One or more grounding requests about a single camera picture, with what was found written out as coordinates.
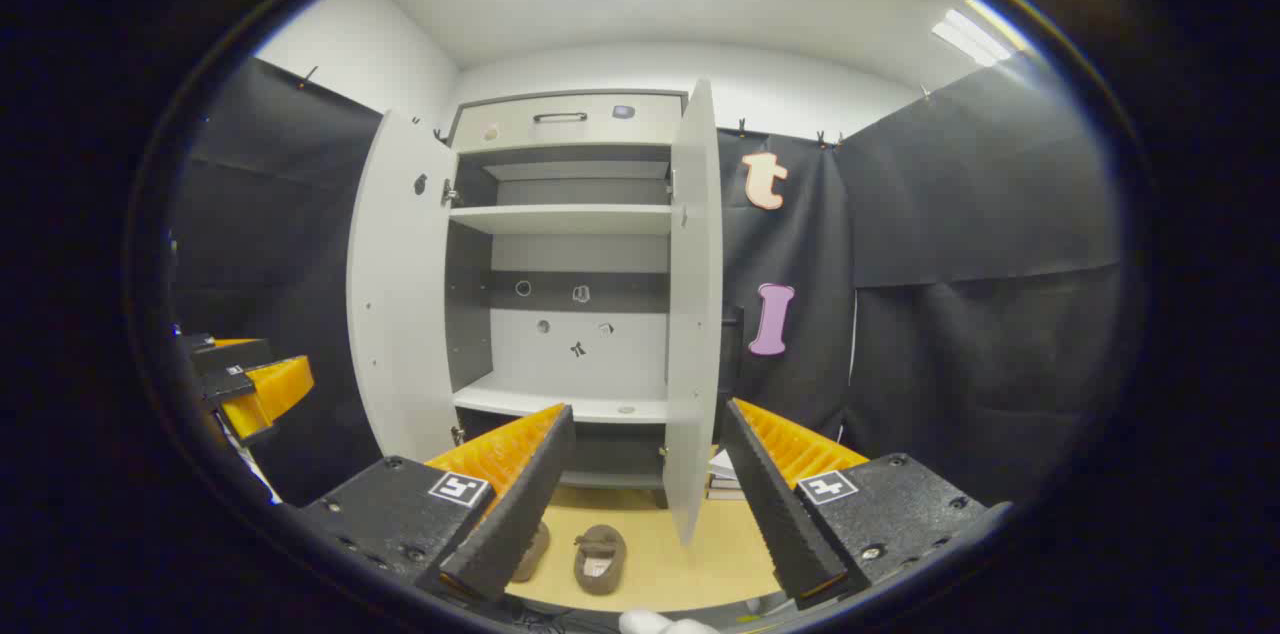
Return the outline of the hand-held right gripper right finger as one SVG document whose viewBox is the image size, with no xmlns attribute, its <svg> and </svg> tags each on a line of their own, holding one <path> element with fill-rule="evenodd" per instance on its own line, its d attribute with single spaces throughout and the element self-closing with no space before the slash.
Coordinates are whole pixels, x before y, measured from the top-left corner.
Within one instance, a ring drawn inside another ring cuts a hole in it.
<svg viewBox="0 0 1280 634">
<path fill-rule="evenodd" d="M 731 400 L 722 446 L 785 594 L 800 610 L 905 578 L 991 534 L 984 505 L 906 453 L 867 459 Z"/>
</svg>

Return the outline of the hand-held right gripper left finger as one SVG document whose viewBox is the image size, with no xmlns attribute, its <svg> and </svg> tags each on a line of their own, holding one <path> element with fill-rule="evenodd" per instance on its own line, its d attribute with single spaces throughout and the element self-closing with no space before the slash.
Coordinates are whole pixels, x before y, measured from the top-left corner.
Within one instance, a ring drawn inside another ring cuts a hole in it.
<svg viewBox="0 0 1280 634">
<path fill-rule="evenodd" d="M 388 456 L 298 510 L 380 578 L 493 602 L 513 579 L 575 447 L 554 403 L 426 462 Z"/>
</svg>

